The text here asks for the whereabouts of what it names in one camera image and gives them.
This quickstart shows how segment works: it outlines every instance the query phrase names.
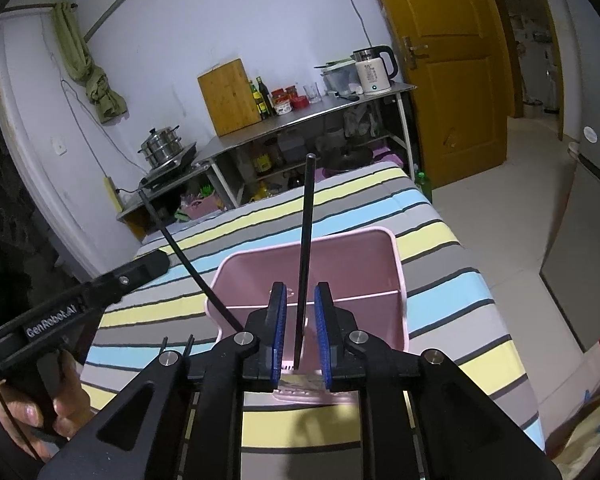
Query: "door handle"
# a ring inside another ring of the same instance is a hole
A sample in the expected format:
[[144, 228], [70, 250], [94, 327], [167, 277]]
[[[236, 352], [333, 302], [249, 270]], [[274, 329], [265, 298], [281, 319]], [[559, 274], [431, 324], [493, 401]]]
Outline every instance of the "door handle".
[[417, 50], [424, 50], [425, 48], [429, 48], [429, 45], [413, 45], [411, 44], [411, 38], [409, 36], [403, 36], [402, 42], [404, 43], [404, 48], [406, 51], [406, 61], [407, 68], [410, 70], [415, 70], [418, 67], [418, 59], [416, 58], [415, 52]]

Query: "wooden cutting board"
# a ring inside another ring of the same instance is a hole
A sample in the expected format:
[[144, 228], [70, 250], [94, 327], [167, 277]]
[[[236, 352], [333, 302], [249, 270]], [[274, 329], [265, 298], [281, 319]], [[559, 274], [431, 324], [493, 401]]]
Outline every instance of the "wooden cutting board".
[[198, 83], [218, 136], [261, 120], [240, 59], [201, 75]]

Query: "red lid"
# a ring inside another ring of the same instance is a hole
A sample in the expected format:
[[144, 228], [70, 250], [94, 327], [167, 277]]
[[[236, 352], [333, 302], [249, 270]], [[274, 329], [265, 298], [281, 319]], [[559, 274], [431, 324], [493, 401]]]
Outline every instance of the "red lid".
[[291, 105], [296, 110], [298, 108], [307, 108], [309, 105], [309, 99], [306, 95], [296, 96], [291, 98]]

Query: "white round sticker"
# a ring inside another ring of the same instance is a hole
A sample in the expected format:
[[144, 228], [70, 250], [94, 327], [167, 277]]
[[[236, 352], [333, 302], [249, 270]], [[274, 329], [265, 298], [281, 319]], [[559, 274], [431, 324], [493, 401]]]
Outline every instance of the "white round sticker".
[[593, 131], [591, 126], [585, 126], [583, 132], [585, 139], [589, 142], [598, 142], [598, 134]]

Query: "glass cup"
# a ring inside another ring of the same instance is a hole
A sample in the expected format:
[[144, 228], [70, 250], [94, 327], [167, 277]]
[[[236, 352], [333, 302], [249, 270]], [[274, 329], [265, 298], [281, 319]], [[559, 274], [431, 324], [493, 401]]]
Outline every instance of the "glass cup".
[[306, 98], [309, 99], [309, 102], [311, 104], [319, 103], [320, 101], [322, 101], [322, 97], [320, 97], [320, 92], [318, 90], [318, 83], [304, 85], [304, 93], [306, 94]]

